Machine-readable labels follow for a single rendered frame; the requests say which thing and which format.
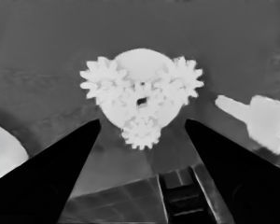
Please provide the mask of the small white T-shaped piece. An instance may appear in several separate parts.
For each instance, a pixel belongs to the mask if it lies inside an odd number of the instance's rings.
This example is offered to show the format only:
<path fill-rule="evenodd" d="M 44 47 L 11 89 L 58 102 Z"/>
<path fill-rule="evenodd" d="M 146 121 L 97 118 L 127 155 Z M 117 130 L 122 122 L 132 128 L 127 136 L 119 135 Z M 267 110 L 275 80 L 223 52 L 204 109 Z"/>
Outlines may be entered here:
<path fill-rule="evenodd" d="M 219 95 L 215 105 L 243 122 L 248 136 L 274 155 L 280 155 L 280 101 L 254 95 L 248 104 Z"/>

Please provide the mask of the white round carrier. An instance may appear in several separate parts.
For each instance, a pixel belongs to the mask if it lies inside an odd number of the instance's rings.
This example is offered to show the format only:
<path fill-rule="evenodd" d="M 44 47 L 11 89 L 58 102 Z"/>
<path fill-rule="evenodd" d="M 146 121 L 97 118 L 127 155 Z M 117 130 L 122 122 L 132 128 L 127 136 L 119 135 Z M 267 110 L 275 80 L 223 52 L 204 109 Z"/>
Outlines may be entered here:
<path fill-rule="evenodd" d="M 159 117 L 155 119 L 160 128 L 168 125 L 178 115 L 182 104 L 172 102 L 162 91 L 160 78 L 157 75 L 159 70 L 164 68 L 166 63 L 172 60 L 152 49 L 132 49 L 122 52 L 114 59 L 119 66 L 129 71 L 126 76 L 126 82 L 122 92 L 113 94 L 108 97 L 100 106 L 105 116 L 118 128 L 122 129 L 124 125 L 131 119 L 140 119 L 141 117 L 128 118 L 124 115 L 126 107 L 126 96 L 124 88 L 128 83 L 146 82 L 150 83 L 155 89 L 161 91 L 162 99 Z"/>

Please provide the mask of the large thick white disc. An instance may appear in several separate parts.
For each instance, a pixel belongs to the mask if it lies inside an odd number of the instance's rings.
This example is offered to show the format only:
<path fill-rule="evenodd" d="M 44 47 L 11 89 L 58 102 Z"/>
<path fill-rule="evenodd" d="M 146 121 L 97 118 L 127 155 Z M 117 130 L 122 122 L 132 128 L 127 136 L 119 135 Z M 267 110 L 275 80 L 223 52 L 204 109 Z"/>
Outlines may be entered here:
<path fill-rule="evenodd" d="M 28 160 L 21 142 L 0 126 L 0 178 Z"/>

